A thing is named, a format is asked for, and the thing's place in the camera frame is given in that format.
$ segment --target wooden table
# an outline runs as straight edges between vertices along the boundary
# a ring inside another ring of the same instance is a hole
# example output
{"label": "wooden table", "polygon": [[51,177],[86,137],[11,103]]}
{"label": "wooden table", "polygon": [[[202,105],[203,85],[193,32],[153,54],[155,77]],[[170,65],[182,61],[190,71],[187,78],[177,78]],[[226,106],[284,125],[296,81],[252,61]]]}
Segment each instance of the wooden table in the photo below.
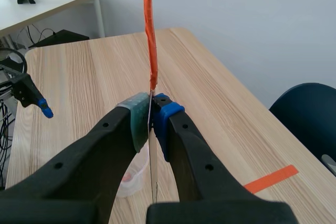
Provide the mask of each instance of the wooden table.
{"label": "wooden table", "polygon": [[[236,179],[244,185],[292,164],[297,175],[257,196],[289,203],[301,223],[336,223],[336,178],[189,31],[156,36],[157,92],[185,106]],[[48,120],[35,106],[19,105],[7,186],[85,135],[118,102],[149,89],[144,33],[37,48],[27,61],[55,116]],[[160,149],[158,166],[159,201],[178,200]],[[150,202],[147,168],[143,190],[116,199],[112,223],[144,223]]]}
{"label": "wooden table", "polygon": [[[88,1],[90,0],[35,0],[35,5],[28,3],[18,5],[17,0],[0,0],[0,37]],[[94,7],[97,15],[99,36],[105,37],[99,0],[94,0]]]}

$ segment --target plastic container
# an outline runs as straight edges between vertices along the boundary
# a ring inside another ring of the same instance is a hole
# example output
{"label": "plastic container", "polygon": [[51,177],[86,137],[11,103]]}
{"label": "plastic container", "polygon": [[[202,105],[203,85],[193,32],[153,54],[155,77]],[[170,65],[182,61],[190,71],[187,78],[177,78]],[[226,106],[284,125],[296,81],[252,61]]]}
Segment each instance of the plastic container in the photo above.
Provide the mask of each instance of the plastic container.
{"label": "plastic container", "polygon": [[117,197],[131,196],[143,187],[143,171],[149,162],[148,142],[142,147],[127,168],[117,191]]}

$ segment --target dark blue chair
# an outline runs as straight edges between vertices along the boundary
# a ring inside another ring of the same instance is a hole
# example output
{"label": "dark blue chair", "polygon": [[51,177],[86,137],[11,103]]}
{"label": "dark blue chair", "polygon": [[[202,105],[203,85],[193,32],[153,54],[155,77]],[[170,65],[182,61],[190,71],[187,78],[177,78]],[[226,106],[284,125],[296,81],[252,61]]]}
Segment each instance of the dark blue chair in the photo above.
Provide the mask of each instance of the dark blue chair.
{"label": "dark blue chair", "polygon": [[269,110],[316,158],[322,161],[326,154],[336,161],[336,89],[297,85]]}

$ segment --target blue gripper pad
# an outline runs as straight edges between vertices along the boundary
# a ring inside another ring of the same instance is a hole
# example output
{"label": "blue gripper pad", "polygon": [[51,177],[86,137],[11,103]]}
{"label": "blue gripper pad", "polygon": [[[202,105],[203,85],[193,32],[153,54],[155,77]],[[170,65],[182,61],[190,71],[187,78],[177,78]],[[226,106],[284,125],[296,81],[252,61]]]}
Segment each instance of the blue gripper pad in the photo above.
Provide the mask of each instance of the blue gripper pad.
{"label": "blue gripper pad", "polygon": [[117,107],[124,107],[131,111],[131,133],[133,145],[137,153],[140,152],[148,139],[147,122],[149,101],[149,95],[143,92],[138,93],[117,105]]}

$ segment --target orange tape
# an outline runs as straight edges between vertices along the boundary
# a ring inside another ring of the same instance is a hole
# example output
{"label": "orange tape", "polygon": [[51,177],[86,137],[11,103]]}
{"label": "orange tape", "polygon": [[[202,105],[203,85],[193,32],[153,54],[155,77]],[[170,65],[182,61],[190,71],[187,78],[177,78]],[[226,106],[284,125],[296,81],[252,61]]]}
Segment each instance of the orange tape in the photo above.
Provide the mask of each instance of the orange tape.
{"label": "orange tape", "polygon": [[261,190],[264,190],[280,181],[283,181],[295,174],[299,173],[299,171],[293,166],[289,165],[276,172],[273,172],[265,177],[257,179],[251,183],[245,185],[245,188],[250,191],[250,193],[255,194]]}
{"label": "orange tape", "polygon": [[148,42],[149,62],[151,65],[150,88],[151,90],[154,90],[157,84],[158,57],[156,54],[152,0],[143,0],[143,11],[145,17],[145,32],[147,35],[147,42]]}

